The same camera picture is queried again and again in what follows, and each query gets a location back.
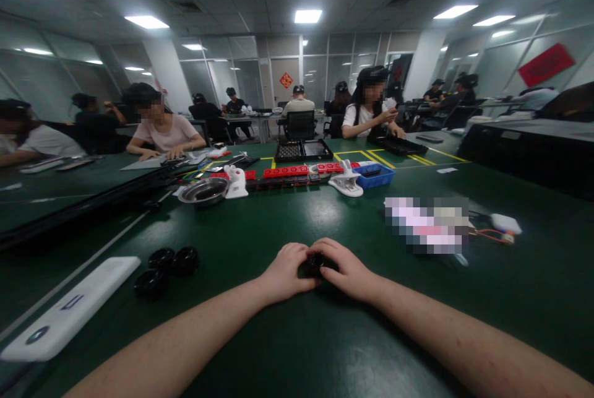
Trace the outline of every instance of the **ceiling light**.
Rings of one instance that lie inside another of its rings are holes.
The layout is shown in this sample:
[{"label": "ceiling light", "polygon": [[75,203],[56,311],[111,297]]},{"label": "ceiling light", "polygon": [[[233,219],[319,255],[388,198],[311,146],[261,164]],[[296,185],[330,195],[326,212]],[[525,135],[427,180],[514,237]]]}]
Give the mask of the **ceiling light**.
[{"label": "ceiling light", "polygon": [[36,48],[23,48],[23,50],[25,50],[28,53],[33,53],[33,54],[53,54],[51,51],[38,50]]},{"label": "ceiling light", "polygon": [[192,50],[192,51],[201,51],[202,50],[202,45],[200,45],[200,44],[183,44],[183,46],[189,50]]},{"label": "ceiling light", "polygon": [[505,22],[506,20],[513,19],[515,16],[511,15],[504,15],[504,16],[495,16],[490,19],[482,20],[478,22],[478,24],[474,24],[473,27],[490,27],[491,25],[498,24],[499,22]]},{"label": "ceiling light", "polygon": [[493,33],[493,36],[491,36],[491,37],[500,37],[500,36],[505,36],[506,34],[511,34],[511,33],[515,33],[515,31],[513,31],[513,30],[500,31],[497,33]]},{"label": "ceiling light", "polygon": [[438,14],[434,19],[453,19],[454,17],[458,17],[476,7],[478,7],[478,5],[456,5],[455,7],[451,7],[449,10],[444,11],[442,14]]},{"label": "ceiling light", "polygon": [[316,24],[321,15],[322,10],[297,10],[295,12],[295,23]]},{"label": "ceiling light", "polygon": [[134,22],[136,25],[140,25],[142,28],[147,30],[153,30],[156,28],[169,28],[169,25],[164,24],[156,17],[153,16],[127,16],[124,19]]}]

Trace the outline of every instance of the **green table surface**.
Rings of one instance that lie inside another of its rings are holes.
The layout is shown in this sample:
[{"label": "green table surface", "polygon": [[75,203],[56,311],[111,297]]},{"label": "green table surface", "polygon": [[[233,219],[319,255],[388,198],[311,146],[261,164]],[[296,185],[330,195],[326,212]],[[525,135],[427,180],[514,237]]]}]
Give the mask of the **green table surface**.
[{"label": "green table surface", "polygon": [[[58,397],[119,349],[184,310],[261,274],[282,245],[329,236],[371,270],[506,331],[589,381],[592,371],[594,205],[453,158],[458,140],[427,143],[424,162],[396,157],[365,140],[327,140],[338,158],[375,155],[396,167],[389,186],[352,199],[331,186],[251,193],[196,212],[167,197],[52,300],[26,320],[5,347],[108,257],[140,257],[141,267],[66,348],[38,366],[24,396]],[[275,144],[237,146],[270,168]],[[437,169],[454,167],[441,174]],[[515,217],[523,233],[513,246],[476,237],[464,268],[449,256],[415,256],[385,225],[386,197],[467,197],[473,209]],[[1,327],[20,316],[138,214],[121,212],[64,236],[43,255],[0,254]],[[164,298],[135,298],[132,284],[149,255],[164,246],[194,245],[196,275],[171,279]],[[0,379],[15,365],[2,363]],[[184,396],[466,396],[464,388],[381,314],[329,284],[263,310],[207,365]]]}]

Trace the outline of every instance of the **smartphone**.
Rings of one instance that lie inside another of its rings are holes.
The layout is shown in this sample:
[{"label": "smartphone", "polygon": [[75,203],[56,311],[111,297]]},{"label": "smartphone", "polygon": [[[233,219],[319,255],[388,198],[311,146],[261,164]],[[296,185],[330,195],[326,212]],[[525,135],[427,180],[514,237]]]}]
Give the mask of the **smartphone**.
[{"label": "smartphone", "polygon": [[444,141],[443,138],[432,137],[429,135],[417,135],[415,138],[422,139],[425,141],[430,141],[430,142],[443,142]]},{"label": "smartphone", "polygon": [[60,171],[60,172],[67,171],[67,170],[74,169],[74,168],[77,168],[77,167],[80,167],[80,166],[85,166],[85,165],[88,165],[88,164],[91,164],[91,163],[94,163],[94,162],[95,162],[95,160],[83,160],[81,162],[70,163],[69,165],[66,165],[66,166],[63,166],[63,167],[61,167],[59,169],[56,169],[56,172],[58,172],[58,171]]}]

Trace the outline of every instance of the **red banner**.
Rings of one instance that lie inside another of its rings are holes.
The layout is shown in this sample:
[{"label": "red banner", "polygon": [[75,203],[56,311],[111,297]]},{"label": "red banner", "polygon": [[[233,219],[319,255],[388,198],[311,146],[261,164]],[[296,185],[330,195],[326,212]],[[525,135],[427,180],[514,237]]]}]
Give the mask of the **red banner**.
[{"label": "red banner", "polygon": [[534,87],[557,73],[575,65],[574,59],[560,43],[539,54],[518,69],[528,87]]}]

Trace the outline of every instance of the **white rectangular device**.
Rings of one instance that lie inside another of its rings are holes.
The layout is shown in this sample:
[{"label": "white rectangular device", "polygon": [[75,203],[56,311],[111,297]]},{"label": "white rectangular device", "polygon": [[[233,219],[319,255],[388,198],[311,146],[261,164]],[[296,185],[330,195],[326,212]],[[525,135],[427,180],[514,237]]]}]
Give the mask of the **white rectangular device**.
[{"label": "white rectangular device", "polygon": [[137,257],[107,259],[12,341],[0,359],[17,362],[52,359],[139,265]]}]

